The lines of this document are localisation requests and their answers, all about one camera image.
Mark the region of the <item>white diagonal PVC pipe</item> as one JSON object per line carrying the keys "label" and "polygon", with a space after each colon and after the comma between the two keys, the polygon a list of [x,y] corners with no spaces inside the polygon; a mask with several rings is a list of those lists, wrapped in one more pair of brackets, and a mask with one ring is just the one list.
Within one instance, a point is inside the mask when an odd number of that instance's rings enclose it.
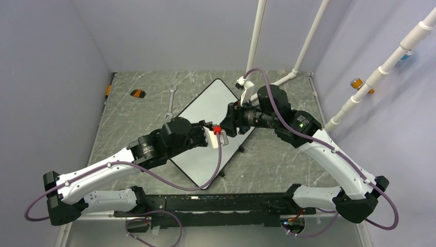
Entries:
{"label": "white diagonal PVC pipe", "polygon": [[393,69],[395,64],[410,50],[414,49],[418,43],[427,38],[435,26],[435,9],[433,9],[422,21],[411,29],[402,39],[398,48],[390,57],[367,78],[361,88],[352,95],[342,106],[340,111],[334,115],[325,125],[325,130],[333,131],[341,120],[363,99],[363,97],[380,82],[382,82]]}

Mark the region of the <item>silver open-end wrench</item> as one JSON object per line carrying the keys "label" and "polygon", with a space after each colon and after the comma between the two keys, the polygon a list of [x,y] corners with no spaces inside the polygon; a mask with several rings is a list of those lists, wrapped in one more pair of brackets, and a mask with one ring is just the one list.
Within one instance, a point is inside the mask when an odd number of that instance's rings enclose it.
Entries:
{"label": "silver open-end wrench", "polygon": [[174,94],[176,91],[177,91],[177,86],[172,85],[169,87],[169,93],[170,93],[169,105],[168,105],[168,110],[164,115],[164,119],[166,120],[173,118],[173,101],[174,101]]}

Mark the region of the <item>orange yellow wall fitting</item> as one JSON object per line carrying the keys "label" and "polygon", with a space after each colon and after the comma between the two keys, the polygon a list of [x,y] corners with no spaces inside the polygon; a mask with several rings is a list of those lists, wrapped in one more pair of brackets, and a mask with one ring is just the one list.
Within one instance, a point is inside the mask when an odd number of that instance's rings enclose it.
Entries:
{"label": "orange yellow wall fitting", "polygon": [[350,86],[358,91],[361,89],[362,85],[363,85],[363,81],[360,78],[354,78],[350,82]]}

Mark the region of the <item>wire whiteboard stand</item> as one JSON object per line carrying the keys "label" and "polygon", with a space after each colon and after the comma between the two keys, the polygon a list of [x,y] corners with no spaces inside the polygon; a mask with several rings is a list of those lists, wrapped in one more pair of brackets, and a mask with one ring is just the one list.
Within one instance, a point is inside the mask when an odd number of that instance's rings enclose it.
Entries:
{"label": "wire whiteboard stand", "polygon": [[218,172],[218,176],[223,178],[225,176],[225,169],[231,165],[231,164],[235,164],[236,161],[238,160],[239,156],[241,154],[243,154],[245,152],[245,148],[243,145],[239,145],[236,152],[231,156],[230,160],[224,165],[223,168],[220,169],[220,171]]}

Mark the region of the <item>blue wall fitting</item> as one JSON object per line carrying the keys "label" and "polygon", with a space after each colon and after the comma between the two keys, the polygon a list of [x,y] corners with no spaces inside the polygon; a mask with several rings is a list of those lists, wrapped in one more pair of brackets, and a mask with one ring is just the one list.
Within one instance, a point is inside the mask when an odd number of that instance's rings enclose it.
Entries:
{"label": "blue wall fitting", "polygon": [[401,57],[401,61],[405,61],[407,60],[410,56],[413,55],[413,51],[410,49],[408,50],[402,57]]}

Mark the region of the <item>orange black edge tool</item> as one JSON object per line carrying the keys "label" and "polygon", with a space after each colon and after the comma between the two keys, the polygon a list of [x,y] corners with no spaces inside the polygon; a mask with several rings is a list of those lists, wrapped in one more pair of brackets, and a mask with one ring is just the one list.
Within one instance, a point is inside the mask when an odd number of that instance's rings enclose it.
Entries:
{"label": "orange black edge tool", "polygon": [[107,86],[107,88],[105,90],[105,99],[108,99],[108,96],[109,96],[109,94],[111,92],[111,87],[112,87],[111,85]]}

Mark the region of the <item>orange black small block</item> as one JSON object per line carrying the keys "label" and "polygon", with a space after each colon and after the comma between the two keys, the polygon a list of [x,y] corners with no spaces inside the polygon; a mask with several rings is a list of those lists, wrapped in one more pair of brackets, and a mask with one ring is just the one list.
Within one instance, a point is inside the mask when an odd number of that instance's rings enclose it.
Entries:
{"label": "orange black small block", "polygon": [[135,89],[130,93],[130,95],[136,98],[144,98],[146,96],[146,92],[140,89]]}

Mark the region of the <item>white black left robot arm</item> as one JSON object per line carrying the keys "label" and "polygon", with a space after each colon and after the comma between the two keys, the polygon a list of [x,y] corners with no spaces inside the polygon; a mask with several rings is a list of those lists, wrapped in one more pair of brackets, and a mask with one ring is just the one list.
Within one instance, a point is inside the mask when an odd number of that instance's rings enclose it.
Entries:
{"label": "white black left robot arm", "polygon": [[150,207],[145,191],[138,186],[119,191],[99,191],[105,183],[164,165],[183,152],[197,147],[222,151],[221,128],[203,120],[191,123],[177,117],[160,129],[143,135],[112,156],[81,170],[46,173],[48,218],[53,226],[73,222],[82,215],[121,211],[141,216]]}

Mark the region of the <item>white PVC pipe frame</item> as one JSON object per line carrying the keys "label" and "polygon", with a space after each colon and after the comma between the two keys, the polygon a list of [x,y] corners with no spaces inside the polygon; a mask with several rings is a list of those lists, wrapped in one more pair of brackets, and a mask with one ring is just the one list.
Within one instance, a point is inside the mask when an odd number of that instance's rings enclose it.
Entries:
{"label": "white PVC pipe frame", "polygon": [[302,70],[314,72],[337,24],[338,1],[259,1],[246,69],[255,67],[288,73],[276,85]]}

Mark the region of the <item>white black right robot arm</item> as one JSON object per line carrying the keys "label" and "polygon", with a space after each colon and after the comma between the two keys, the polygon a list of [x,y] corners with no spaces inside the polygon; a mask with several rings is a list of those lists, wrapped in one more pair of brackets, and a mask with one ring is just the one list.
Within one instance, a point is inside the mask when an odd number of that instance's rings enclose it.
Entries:
{"label": "white black right robot arm", "polygon": [[257,92],[259,105],[253,105],[247,97],[253,86],[236,87],[243,94],[238,101],[228,104],[226,116],[220,123],[228,136],[243,135],[252,127],[273,129],[279,139],[309,155],[339,184],[331,188],[293,184],[283,196],[283,206],[288,213],[295,214],[308,207],[322,208],[334,210],[353,223],[361,223],[373,213],[380,191],[385,191],[389,185],[384,176],[375,177],[359,166],[353,168],[339,156],[340,149],[321,123],[310,113],[293,109],[286,91],[278,86],[270,87],[272,99],[284,121],[296,133],[286,129],[280,122],[265,86]]}

